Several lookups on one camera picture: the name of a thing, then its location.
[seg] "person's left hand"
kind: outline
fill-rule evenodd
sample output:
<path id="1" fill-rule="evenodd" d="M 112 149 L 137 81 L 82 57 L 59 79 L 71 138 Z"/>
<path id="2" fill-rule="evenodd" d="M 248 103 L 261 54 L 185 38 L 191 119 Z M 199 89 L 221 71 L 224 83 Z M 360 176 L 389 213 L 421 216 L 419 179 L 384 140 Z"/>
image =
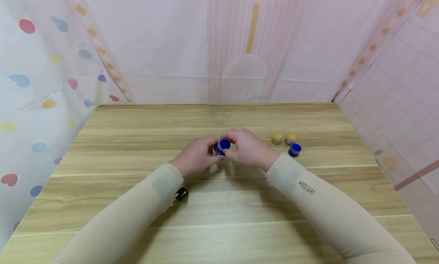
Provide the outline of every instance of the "person's left hand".
<path id="1" fill-rule="evenodd" d="M 177 168 L 181 175 L 183 175 L 183 178 L 200 172 L 224 158 L 222 155 L 214 154 L 213 147 L 218 141 L 213 136 L 196 138 L 186 145 L 180 154 L 171 160 L 169 164 Z"/>

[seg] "blue lid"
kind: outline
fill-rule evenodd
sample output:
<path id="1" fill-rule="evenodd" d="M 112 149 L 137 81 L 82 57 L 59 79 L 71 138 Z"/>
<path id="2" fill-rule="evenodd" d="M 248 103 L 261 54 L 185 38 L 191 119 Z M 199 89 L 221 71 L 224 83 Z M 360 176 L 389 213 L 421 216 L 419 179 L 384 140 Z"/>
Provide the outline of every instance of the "blue lid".
<path id="1" fill-rule="evenodd" d="M 291 149 L 295 152 L 300 152 L 301 151 L 301 146 L 298 145 L 297 143 L 294 143 L 293 145 L 291 145 Z"/>
<path id="2" fill-rule="evenodd" d="M 220 140 L 220 141 L 219 141 L 219 146 L 220 146 L 222 149 L 230 149 L 230 142 L 228 142 L 228 140 L 225 140 L 225 139 Z"/>

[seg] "pink wall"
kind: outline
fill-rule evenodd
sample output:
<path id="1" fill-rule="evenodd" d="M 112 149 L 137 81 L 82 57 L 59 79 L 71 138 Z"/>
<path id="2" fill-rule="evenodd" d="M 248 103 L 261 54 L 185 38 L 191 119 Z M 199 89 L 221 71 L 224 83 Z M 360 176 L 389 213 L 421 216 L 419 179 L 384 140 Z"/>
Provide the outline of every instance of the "pink wall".
<path id="1" fill-rule="evenodd" d="M 438 5 L 422 1 L 340 107 L 439 250 Z"/>

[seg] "blue jar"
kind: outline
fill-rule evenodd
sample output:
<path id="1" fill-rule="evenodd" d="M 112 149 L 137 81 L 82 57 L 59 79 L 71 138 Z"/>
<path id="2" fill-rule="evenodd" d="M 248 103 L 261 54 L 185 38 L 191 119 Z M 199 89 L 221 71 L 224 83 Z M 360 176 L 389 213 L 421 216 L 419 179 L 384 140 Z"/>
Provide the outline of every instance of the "blue jar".
<path id="1" fill-rule="evenodd" d="M 216 154 L 225 155 L 223 152 L 225 149 L 230 149 L 230 142 L 228 142 L 228 140 L 223 139 L 218 142 L 215 152 Z"/>
<path id="2" fill-rule="evenodd" d="M 288 149 L 288 154 L 290 157 L 297 157 L 300 154 L 301 146 L 297 143 L 294 143 L 291 145 L 291 147 Z"/>

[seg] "table surface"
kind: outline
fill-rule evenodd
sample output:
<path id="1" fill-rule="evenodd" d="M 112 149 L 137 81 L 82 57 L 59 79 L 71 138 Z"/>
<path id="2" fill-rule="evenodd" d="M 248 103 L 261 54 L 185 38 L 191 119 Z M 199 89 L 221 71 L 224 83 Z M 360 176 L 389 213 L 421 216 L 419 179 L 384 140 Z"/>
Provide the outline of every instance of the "table surface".
<path id="1" fill-rule="evenodd" d="M 363 206 L 419 263 L 439 256 L 333 103 L 97 108 L 35 200 L 0 263 L 50 263 L 96 214 L 193 137 L 234 125 L 270 143 L 298 135 L 297 160 Z M 186 180 L 189 196 L 151 224 L 124 263 L 341 263 L 255 168 L 223 161 Z"/>

